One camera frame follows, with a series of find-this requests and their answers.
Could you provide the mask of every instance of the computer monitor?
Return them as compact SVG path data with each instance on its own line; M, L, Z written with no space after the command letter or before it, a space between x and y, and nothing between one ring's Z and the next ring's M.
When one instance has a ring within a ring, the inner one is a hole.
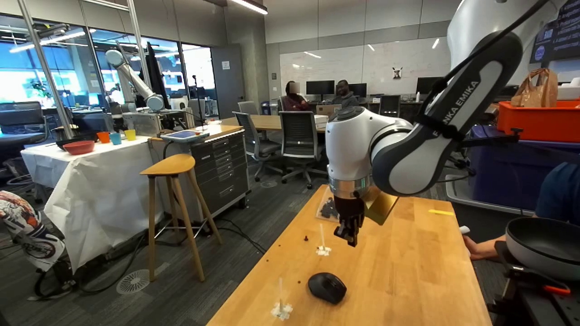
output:
M443 79L443 75L432 75L432 77L418 77L418 88L416 92L421 92L421 93L430 93L434 84Z
M334 79L312 79L307 81L307 93L334 93Z
M360 95L360 97L367 97L367 83L350 83L349 88Z

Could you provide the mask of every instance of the black computer mouse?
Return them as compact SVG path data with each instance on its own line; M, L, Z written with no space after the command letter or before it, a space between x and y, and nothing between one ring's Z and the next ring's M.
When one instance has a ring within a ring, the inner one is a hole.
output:
M309 278L309 289L314 296L332 304L341 302L347 293L345 282L338 275L329 271L314 273Z

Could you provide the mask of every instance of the ceiling light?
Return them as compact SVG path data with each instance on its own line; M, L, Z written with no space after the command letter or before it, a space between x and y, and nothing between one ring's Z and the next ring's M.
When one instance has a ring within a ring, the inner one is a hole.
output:
M309 50L305 50L305 54L307 54L307 55L312 55L312 57L323 57L323 55L320 55L320 54L316 54L316 52L309 52Z
M436 41L434 41L432 48L437 48L437 45L439 45L439 37L436 37Z
M113 7L113 8L118 8L118 10L129 10L129 5L122 5L122 3L117 3L117 1L108 1L108 0L86 0L86 1L91 1L91 3L97 3L97 5L102 5L102 7Z
M57 43L57 41L64 41L64 39L71 39L71 37L80 37L84 34L86 34L84 30L77 30L77 32L64 34L64 36L44 37L44 39L41 39L41 45L50 45L50 43ZM15 52L22 52L22 50L28 50L28 48L35 48L35 43L17 45L10 52L15 54Z
M260 14L269 14L269 8L263 5L263 3L258 3L258 1L254 1L254 0L233 0L233 1L236 1L236 3L240 3L242 7L247 7L247 8L251 8L251 10L256 10L256 12L260 12Z

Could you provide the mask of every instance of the wooden table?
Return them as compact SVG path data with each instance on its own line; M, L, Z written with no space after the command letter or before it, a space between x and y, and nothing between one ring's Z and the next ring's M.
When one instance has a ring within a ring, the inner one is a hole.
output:
M280 119L280 115L258 115L258 113L253 113L253 122L256 126L256 130L283 130L283 122ZM236 117L225 117L225 119L220 119L224 124L238 124L238 119ZM325 126L327 124L318 124L316 130L318 132L325 132Z
M492 323L450 202L401 197L383 226L365 220L352 247L332 235L338 220L318 213L329 195L329 186L312 195L209 323L280 323L280 298L294 307L287 323L300 326ZM321 226L329 256L316 253ZM311 295L318 271L345 280L341 304Z

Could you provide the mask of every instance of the plastic bag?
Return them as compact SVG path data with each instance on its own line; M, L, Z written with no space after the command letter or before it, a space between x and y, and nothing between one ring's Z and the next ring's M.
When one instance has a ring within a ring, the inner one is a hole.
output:
M528 74L517 93L515 106L555 106L559 99L559 75L550 68L537 68Z

